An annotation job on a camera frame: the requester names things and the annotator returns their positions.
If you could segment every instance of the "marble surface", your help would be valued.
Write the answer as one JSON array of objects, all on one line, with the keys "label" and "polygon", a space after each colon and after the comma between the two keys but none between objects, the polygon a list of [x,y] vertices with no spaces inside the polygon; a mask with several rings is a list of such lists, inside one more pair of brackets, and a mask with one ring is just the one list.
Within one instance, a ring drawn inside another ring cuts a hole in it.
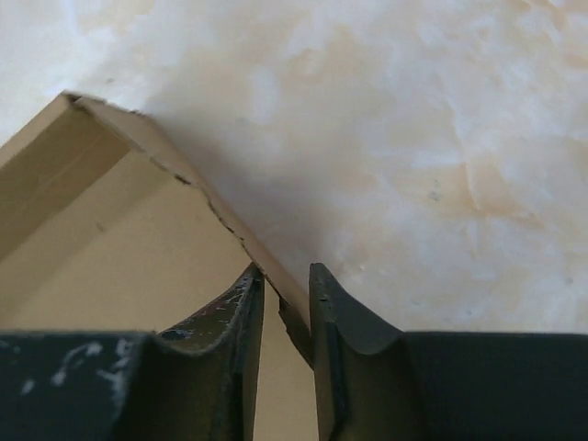
[{"label": "marble surface", "polygon": [[588,331],[585,0],[0,0],[0,141],[153,115],[306,286],[404,329]]}]

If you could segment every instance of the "chipped paint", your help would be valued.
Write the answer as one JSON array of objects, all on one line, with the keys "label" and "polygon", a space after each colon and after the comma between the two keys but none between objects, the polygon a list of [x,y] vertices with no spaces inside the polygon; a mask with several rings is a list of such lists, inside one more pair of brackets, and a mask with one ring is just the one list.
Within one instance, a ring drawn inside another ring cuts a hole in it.
[{"label": "chipped paint", "polygon": [[62,365],[55,374],[51,376],[51,384],[55,387],[60,387],[67,378],[67,370],[69,368],[79,368],[84,364],[84,359],[76,359],[76,356],[84,355],[85,357],[89,356],[98,356],[102,352],[102,345],[99,342],[90,342],[86,343],[85,345],[77,346],[76,348],[70,350],[65,354],[62,360]]},{"label": "chipped paint", "polygon": [[34,379],[27,379],[25,383],[22,385],[20,390],[20,395],[29,395],[33,389],[35,389],[36,381]]},{"label": "chipped paint", "polygon": [[125,374],[124,368],[130,362],[130,353],[135,343],[121,338],[117,342],[116,354],[119,360],[112,364],[110,370],[98,369],[96,374],[110,383],[112,401],[117,407],[121,409],[125,398]]}]

